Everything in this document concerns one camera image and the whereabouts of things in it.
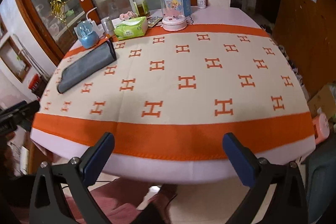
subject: orange stripe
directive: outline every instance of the orange stripe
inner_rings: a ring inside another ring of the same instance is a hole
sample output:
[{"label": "orange stripe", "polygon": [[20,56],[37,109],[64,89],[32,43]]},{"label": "orange stripe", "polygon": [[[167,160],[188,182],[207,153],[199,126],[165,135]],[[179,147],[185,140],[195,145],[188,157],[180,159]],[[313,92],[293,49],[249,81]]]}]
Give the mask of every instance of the orange stripe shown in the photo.
[{"label": "orange stripe", "polygon": [[207,125],[145,125],[37,113],[33,127],[89,146],[108,131],[115,136],[115,153],[162,160],[224,159],[222,138],[227,132],[253,153],[314,135],[309,112]]},{"label": "orange stripe", "polygon": [[[239,34],[239,35],[254,35],[259,37],[269,37],[269,35],[263,29],[246,27],[246,26],[238,26],[238,25],[226,25],[226,24],[194,24],[188,25],[187,28],[178,31],[178,32],[169,32],[164,30],[160,26],[156,26],[154,28],[148,29],[145,34],[145,37],[151,36],[160,36],[165,34],[174,34],[174,33],[200,33],[200,32],[211,32],[211,33],[231,33],[231,34]],[[100,44],[105,42],[107,39],[101,39],[95,46],[91,49],[98,47]],[[73,49],[67,52],[64,58],[70,57],[74,54],[78,54],[80,52],[84,52],[85,49],[83,46],[80,46],[76,49]]]}]

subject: pink bottle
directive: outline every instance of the pink bottle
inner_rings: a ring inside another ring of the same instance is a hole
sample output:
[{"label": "pink bottle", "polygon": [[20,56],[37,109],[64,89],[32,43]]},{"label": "pink bottle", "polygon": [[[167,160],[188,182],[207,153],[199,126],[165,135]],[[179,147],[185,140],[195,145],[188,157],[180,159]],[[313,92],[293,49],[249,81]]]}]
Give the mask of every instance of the pink bottle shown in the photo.
[{"label": "pink bottle", "polygon": [[321,112],[313,119],[313,125],[315,130],[315,144],[323,142],[328,138],[330,130],[327,116]]}]

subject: white round base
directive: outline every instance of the white round base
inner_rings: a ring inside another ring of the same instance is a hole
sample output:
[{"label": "white round base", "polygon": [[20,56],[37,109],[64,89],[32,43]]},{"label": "white round base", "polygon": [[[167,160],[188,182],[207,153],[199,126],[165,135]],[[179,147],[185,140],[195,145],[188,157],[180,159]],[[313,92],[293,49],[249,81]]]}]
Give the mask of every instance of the white round base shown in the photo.
[{"label": "white round base", "polygon": [[182,21],[178,21],[174,23],[167,22],[163,19],[162,23],[163,23],[164,30],[170,31],[170,32],[176,32],[176,31],[183,30],[188,25],[187,20],[185,18]]}]

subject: beige floor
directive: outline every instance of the beige floor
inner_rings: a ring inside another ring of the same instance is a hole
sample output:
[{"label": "beige floor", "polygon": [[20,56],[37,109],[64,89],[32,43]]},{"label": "beige floor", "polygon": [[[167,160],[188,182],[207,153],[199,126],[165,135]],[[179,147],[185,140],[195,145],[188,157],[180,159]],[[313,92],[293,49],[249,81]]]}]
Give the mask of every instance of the beige floor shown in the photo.
[{"label": "beige floor", "polygon": [[[300,166],[301,175],[305,177],[304,166]],[[98,181],[112,181],[116,176],[101,173]],[[97,182],[90,186],[89,190],[105,183]],[[171,203],[170,216],[173,224],[224,224],[248,192],[248,187],[241,184],[238,177],[229,178],[216,183],[199,185],[179,185],[177,197]],[[259,222],[271,201],[275,185],[271,185],[264,202],[256,215],[253,223]],[[146,207],[147,201],[158,191],[157,187],[151,187],[149,193],[138,209]]]}]

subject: gray fabric case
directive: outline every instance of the gray fabric case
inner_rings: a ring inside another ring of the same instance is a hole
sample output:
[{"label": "gray fabric case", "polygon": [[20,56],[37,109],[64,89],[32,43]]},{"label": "gray fabric case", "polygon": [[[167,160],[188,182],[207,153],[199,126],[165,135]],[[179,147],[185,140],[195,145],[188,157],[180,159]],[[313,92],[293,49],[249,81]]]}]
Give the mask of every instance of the gray fabric case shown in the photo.
[{"label": "gray fabric case", "polygon": [[57,91],[59,93],[66,92],[97,70],[104,68],[116,60],[117,57],[113,44],[107,40],[64,69],[61,82],[57,86]]}]

